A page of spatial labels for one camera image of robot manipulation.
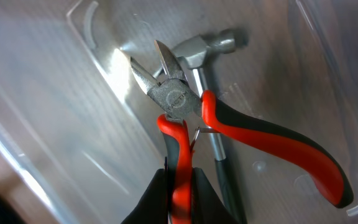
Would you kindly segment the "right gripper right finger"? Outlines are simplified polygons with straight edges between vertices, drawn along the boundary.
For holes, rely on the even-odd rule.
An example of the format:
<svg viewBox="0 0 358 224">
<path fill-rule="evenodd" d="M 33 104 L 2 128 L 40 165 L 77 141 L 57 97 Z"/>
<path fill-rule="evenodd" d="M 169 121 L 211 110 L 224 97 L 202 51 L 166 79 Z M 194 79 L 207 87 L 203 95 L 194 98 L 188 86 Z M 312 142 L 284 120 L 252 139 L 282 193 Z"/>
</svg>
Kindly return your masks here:
<svg viewBox="0 0 358 224">
<path fill-rule="evenodd" d="M 191 181 L 192 224 L 238 224 L 226 210 L 202 169 L 193 168 Z"/>
</svg>

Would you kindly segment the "red handled pliers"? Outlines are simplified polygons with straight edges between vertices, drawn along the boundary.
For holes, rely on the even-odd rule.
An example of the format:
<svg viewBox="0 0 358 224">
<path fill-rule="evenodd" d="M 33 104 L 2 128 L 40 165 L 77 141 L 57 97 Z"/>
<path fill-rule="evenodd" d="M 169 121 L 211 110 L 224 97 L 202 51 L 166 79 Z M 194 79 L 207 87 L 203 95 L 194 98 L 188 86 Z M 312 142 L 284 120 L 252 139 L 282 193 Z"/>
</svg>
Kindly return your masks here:
<svg viewBox="0 0 358 224">
<path fill-rule="evenodd" d="M 159 40 L 155 40 L 154 44 L 162 64 L 163 56 L 172 55 L 172 51 Z M 154 101 L 149 93 L 158 89 L 168 77 L 163 82 L 159 82 L 136 59 L 131 58 L 130 63 L 136 82 L 142 91 Z M 223 134 L 302 168 L 309 173 L 320 194 L 336 208 L 344 208 L 352 203 L 354 194 L 346 174 L 335 158 L 318 143 L 291 129 L 243 114 L 219 100 L 210 90 L 205 90 L 200 100 L 201 113 L 191 112 L 189 114 L 194 113 L 200 117 L 207 125 L 207 132 Z M 163 135 L 173 136 L 177 141 L 188 139 L 189 142 L 193 142 L 189 139 L 185 121 L 189 114 L 183 119 L 185 127 L 181 128 L 177 124 L 164 121 L 165 113 L 164 111 L 157 118 L 160 132 Z M 192 223 L 191 180 L 193 168 L 191 163 L 190 194 L 186 197 L 184 193 L 171 192 L 167 158 L 165 160 L 168 220 L 172 223 Z"/>
</svg>

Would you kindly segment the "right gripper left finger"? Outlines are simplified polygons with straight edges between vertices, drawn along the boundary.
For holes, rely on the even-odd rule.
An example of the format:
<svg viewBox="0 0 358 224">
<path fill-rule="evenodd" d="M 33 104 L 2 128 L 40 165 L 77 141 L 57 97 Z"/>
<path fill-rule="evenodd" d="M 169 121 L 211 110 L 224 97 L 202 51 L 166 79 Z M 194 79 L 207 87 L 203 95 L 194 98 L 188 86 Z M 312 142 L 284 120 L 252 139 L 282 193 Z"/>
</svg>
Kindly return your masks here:
<svg viewBox="0 0 358 224">
<path fill-rule="evenodd" d="M 122 224 L 167 224 L 167 178 L 164 169 L 157 169 L 133 211 Z"/>
</svg>

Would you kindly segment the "small steel hammer black grip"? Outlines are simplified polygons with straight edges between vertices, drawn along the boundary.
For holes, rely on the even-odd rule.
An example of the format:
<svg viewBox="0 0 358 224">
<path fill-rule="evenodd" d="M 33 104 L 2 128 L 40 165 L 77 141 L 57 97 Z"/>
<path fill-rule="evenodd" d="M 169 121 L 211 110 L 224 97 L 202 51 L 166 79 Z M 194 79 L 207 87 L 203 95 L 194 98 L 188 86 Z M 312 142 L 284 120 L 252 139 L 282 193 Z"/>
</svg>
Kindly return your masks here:
<svg viewBox="0 0 358 224">
<path fill-rule="evenodd" d="M 163 56 L 161 72 L 167 79 L 159 88 L 151 91 L 150 97 L 166 112 L 164 121 L 185 127 L 184 117 L 191 112 L 201 113 L 202 93 L 208 89 L 209 81 L 203 67 L 207 61 L 219 54 L 229 54 L 236 49 L 234 31 L 227 29 L 207 39 L 197 35 L 178 44 L 172 55 Z M 189 196 L 189 171 L 191 168 L 193 143 L 188 139 L 177 141 L 164 134 L 167 146 L 167 167 L 171 192 Z M 220 134 L 209 134 L 215 156 L 216 173 L 226 210 L 238 223 L 246 223 L 246 215 L 232 165 L 226 156 Z"/>
</svg>

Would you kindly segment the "clear plastic container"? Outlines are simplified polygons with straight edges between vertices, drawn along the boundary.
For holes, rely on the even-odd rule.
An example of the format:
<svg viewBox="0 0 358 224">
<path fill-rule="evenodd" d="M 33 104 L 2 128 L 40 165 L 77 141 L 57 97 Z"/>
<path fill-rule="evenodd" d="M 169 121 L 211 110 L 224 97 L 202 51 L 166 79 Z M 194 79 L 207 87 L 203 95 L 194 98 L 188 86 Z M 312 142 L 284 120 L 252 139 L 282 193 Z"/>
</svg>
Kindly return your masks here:
<svg viewBox="0 0 358 224">
<path fill-rule="evenodd" d="M 358 1 L 0 1 L 0 152 L 60 222 L 122 222 L 166 154 L 129 57 L 224 29 L 211 89 L 322 145 L 358 205 Z"/>
</svg>

